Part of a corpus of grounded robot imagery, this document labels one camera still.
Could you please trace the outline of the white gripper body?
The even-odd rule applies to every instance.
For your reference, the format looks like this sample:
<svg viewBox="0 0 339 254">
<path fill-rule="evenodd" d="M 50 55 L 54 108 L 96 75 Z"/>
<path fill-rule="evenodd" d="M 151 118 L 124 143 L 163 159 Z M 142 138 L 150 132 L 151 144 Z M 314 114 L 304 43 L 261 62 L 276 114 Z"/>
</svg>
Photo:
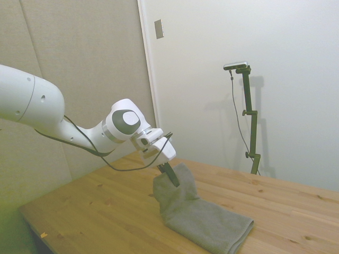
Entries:
<svg viewBox="0 0 339 254">
<path fill-rule="evenodd" d="M 169 162 L 176 156 L 176 151 L 166 137 L 162 137 L 144 150 L 139 151 L 144 164 L 149 167 Z"/>
</svg>

